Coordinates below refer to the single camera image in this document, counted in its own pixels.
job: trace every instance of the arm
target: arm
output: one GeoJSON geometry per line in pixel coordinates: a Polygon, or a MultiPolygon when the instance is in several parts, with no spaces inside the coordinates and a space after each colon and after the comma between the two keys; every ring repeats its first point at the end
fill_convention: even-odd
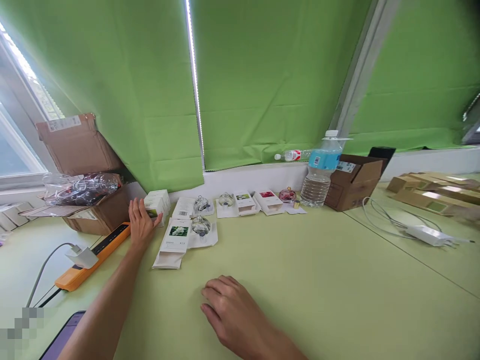
{"type": "Polygon", "coordinates": [[[233,277],[206,283],[201,310],[220,343],[242,359],[307,360],[282,331],[275,328],[249,292],[233,277]]]}
{"type": "Polygon", "coordinates": [[[113,359],[122,327],[132,303],[135,279],[142,258],[152,241],[155,222],[145,211],[143,199],[130,201],[128,208],[131,246],[120,265],[90,305],[63,348],[58,360],[113,359]]]}

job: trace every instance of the green roller blind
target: green roller blind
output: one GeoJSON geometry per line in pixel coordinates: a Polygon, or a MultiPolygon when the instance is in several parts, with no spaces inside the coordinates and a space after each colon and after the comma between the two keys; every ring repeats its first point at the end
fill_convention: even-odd
{"type": "Polygon", "coordinates": [[[269,163],[328,128],[369,0],[190,0],[205,168],[269,163]]]}
{"type": "Polygon", "coordinates": [[[183,1],[1,0],[0,11],[65,115],[94,112],[147,191],[203,183],[183,1]]]}
{"type": "Polygon", "coordinates": [[[462,113],[479,89],[480,6],[402,0],[345,151],[456,147],[462,113]]]}

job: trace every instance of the orange power strip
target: orange power strip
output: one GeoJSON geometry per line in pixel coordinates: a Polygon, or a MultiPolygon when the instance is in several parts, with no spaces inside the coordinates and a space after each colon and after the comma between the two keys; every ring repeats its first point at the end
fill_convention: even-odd
{"type": "Polygon", "coordinates": [[[76,290],[129,236],[130,223],[123,222],[92,249],[98,258],[93,267],[85,269],[74,265],[55,281],[55,285],[70,292],[76,290]]]}

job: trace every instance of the bottle cap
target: bottle cap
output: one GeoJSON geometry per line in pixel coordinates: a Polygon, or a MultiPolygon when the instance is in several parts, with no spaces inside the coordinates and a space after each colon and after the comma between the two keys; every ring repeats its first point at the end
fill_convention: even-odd
{"type": "Polygon", "coordinates": [[[327,130],[325,136],[336,137],[339,134],[338,130],[327,130]]]}

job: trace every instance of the empty plastic bottle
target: empty plastic bottle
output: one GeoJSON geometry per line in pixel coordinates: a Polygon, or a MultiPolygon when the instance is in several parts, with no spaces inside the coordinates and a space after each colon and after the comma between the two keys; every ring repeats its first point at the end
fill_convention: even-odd
{"type": "Polygon", "coordinates": [[[325,202],[330,188],[330,175],[337,168],[342,154],[338,133],[338,130],[328,130],[322,143],[311,152],[308,175],[303,181],[300,194],[303,205],[319,208],[325,202]]]}
{"type": "Polygon", "coordinates": [[[306,161],[310,159],[311,154],[312,150],[287,150],[283,154],[275,154],[275,160],[286,162],[306,161]]]}

